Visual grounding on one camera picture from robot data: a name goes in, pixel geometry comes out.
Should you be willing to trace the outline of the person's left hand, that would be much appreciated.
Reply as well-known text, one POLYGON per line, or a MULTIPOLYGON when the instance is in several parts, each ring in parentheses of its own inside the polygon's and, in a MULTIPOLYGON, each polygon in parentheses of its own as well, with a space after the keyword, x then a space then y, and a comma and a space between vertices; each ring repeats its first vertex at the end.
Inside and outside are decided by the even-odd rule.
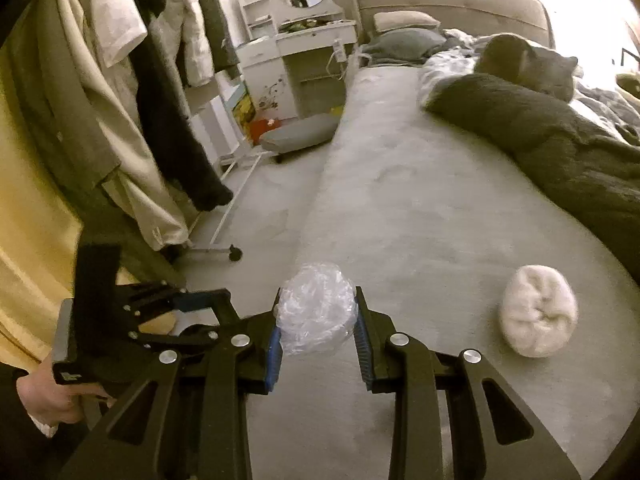
POLYGON ((52 354, 17 378, 16 392, 26 412, 48 426, 81 422, 85 418, 82 400, 101 400, 109 408, 116 402, 100 384, 59 385, 53 376, 52 354))

